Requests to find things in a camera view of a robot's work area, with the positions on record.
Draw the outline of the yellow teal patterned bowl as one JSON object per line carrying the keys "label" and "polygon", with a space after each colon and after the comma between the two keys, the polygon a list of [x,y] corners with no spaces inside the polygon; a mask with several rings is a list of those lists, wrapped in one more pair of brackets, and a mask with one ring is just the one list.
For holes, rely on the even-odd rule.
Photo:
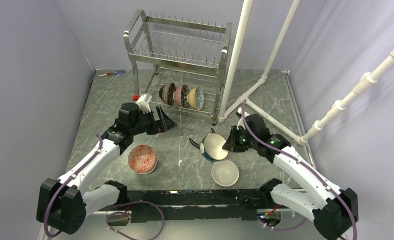
{"label": "yellow teal patterned bowl", "polygon": [[195,110],[202,110],[204,106],[204,91],[201,86],[192,88],[188,95],[187,101],[191,108]]}

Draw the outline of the red patterned bowl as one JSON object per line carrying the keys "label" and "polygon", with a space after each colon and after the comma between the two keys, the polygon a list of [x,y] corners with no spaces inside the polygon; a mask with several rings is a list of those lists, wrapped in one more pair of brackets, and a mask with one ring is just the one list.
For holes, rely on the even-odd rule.
{"label": "red patterned bowl", "polygon": [[128,154],[128,165],[137,174],[150,174],[157,166],[156,152],[149,145],[137,145]]}

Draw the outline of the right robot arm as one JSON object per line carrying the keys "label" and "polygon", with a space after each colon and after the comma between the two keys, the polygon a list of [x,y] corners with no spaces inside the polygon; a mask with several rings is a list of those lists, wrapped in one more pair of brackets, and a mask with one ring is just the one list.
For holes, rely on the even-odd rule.
{"label": "right robot arm", "polygon": [[261,203],[267,208],[278,204],[294,210],[311,221],[327,240],[343,239],[348,230],[352,230],[352,238],[357,239],[357,193],[320,174],[285,137],[271,134],[260,115],[242,115],[241,121],[230,128],[223,149],[235,153],[255,150],[285,171],[304,190],[294,190],[273,178],[260,188]]}

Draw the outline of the teal white bowl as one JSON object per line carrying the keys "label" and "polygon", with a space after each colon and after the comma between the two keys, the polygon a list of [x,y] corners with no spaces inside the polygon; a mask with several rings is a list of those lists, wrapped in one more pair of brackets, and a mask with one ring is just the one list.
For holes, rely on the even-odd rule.
{"label": "teal white bowl", "polygon": [[200,144],[200,152],[209,161],[221,161],[226,159],[228,151],[222,147],[226,143],[224,137],[217,133],[209,133]]}

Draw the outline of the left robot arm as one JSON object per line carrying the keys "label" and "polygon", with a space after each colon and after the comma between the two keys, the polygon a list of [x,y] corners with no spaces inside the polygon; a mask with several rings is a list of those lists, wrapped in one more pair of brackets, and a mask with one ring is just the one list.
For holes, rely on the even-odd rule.
{"label": "left robot arm", "polygon": [[156,107],[156,112],[158,119],[137,103],[122,104],[113,125],[96,135],[97,144],[77,165],[56,179],[42,182],[36,219],[44,225],[47,237],[74,234],[89,215],[102,208],[122,210],[130,205],[127,186],[117,181],[109,180],[93,191],[87,189],[133,143],[134,136],[156,135],[177,127],[161,107]]}

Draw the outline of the steel dish rack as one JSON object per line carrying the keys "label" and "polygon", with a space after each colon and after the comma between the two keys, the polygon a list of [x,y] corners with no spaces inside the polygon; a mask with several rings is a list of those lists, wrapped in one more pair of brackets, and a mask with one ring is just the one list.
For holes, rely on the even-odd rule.
{"label": "steel dish rack", "polygon": [[[165,110],[218,122],[226,78],[232,23],[218,24],[146,14],[135,11],[123,33],[133,71],[134,93],[149,93],[151,104]],[[167,105],[159,89],[167,83],[186,84],[189,90],[201,86],[202,110]]]}

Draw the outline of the beige dark rimmed bowl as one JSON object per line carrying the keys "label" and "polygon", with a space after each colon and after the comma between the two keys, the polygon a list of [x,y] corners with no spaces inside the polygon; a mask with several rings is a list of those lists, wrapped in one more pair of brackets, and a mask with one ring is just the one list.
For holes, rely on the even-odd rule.
{"label": "beige dark rimmed bowl", "polygon": [[164,104],[171,106],[174,103],[173,94],[175,91],[176,86],[173,82],[166,83],[159,89],[159,97]]}

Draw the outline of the brown floral bowl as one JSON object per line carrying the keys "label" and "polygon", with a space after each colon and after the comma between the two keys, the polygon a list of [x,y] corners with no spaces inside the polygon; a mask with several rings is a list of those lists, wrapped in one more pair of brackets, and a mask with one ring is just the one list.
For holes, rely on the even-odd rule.
{"label": "brown floral bowl", "polygon": [[176,87],[173,97],[174,97],[175,103],[179,107],[186,108],[189,106],[188,101],[187,101],[187,96],[188,96],[189,91],[190,91],[189,87],[186,84]]}

